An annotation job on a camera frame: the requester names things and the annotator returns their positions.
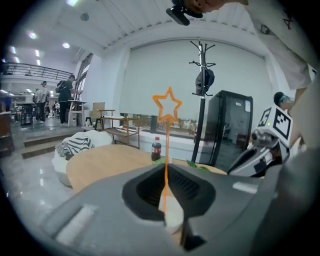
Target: orange star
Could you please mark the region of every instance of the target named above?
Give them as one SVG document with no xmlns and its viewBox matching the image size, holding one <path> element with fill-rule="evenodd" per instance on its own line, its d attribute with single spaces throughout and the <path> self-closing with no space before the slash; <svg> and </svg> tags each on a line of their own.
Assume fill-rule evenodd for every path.
<svg viewBox="0 0 320 256">
<path fill-rule="evenodd" d="M 163 116 L 164 107 L 159 102 L 159 100 L 165 100 L 168 97 L 168 95 L 170 95 L 171 100 L 177 104 L 176 107 L 173 110 L 174 116 L 172 116 L 171 114 L 166 114 L 165 116 Z M 158 115 L 158 119 L 157 119 L 158 123 L 165 122 L 165 121 L 169 121 L 169 122 L 173 122 L 173 123 L 178 123 L 179 122 L 178 121 L 178 112 L 177 111 L 181 107 L 183 102 L 181 100 L 178 100 L 178 99 L 175 98 L 171 86 L 168 88 L 168 90 L 166 91 L 165 95 L 153 95 L 152 99 L 153 99 L 153 101 L 155 102 L 155 104 L 159 108 L 159 115 Z"/>
</svg>

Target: orange stick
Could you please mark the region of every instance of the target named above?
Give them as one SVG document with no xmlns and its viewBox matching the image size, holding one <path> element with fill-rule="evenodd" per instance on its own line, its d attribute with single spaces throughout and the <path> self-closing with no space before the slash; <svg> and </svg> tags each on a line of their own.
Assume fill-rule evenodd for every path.
<svg viewBox="0 0 320 256">
<path fill-rule="evenodd" d="M 169 137 L 170 137 L 170 121 L 167 119 L 166 133 L 165 133 L 165 161 L 164 161 L 164 193 L 163 193 L 164 215 L 166 215 L 167 192 L 168 192 Z"/>
</svg>

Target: sofa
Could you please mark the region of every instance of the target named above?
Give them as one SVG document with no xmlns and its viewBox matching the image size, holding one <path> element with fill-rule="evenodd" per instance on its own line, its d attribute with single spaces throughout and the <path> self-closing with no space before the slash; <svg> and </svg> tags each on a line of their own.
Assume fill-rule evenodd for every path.
<svg viewBox="0 0 320 256">
<path fill-rule="evenodd" d="M 87 136 L 91 139 L 92 144 L 95 148 L 110 145 L 113 142 L 112 137 L 105 131 L 96 131 L 96 130 L 89 130 L 86 132 L 77 132 L 71 137 L 65 138 L 63 142 L 66 142 L 72 138 L 76 138 L 79 136 Z M 54 151 L 54 157 L 52 159 L 52 164 L 54 170 L 58 176 L 59 181 L 64 184 L 65 186 L 71 187 L 70 181 L 67 176 L 67 164 L 68 161 L 65 157 L 61 157 L 57 150 Z"/>
</svg>

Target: stairs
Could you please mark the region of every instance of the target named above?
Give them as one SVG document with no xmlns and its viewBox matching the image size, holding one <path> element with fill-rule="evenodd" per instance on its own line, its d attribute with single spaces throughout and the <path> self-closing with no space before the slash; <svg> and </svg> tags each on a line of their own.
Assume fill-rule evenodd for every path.
<svg viewBox="0 0 320 256">
<path fill-rule="evenodd" d="M 70 130 L 60 134 L 53 134 L 47 136 L 38 136 L 26 139 L 24 149 L 21 151 L 23 159 L 37 157 L 46 153 L 54 152 L 56 145 L 61 143 L 65 138 L 69 138 L 78 131 Z"/>
</svg>

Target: orange star on stick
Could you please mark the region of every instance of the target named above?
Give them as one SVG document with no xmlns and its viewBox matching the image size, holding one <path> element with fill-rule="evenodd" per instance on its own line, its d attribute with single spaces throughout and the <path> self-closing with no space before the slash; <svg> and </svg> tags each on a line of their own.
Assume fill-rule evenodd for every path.
<svg viewBox="0 0 320 256">
<path fill-rule="evenodd" d="M 173 110 L 173 115 L 166 114 L 163 116 L 164 107 L 159 100 L 167 99 L 170 95 L 171 100 L 177 105 Z M 159 107 L 158 123 L 166 122 L 166 133 L 165 133 L 165 162 L 164 162 L 164 193 L 163 193 L 163 213 L 166 214 L 166 203 L 167 203 L 167 191 L 168 191 L 168 162 L 169 162 L 169 137 L 170 137 L 170 125 L 171 123 L 178 123 L 178 109 L 182 105 L 182 101 L 175 98 L 171 86 L 166 91 L 165 95 L 153 95 L 153 101 Z"/>
</svg>

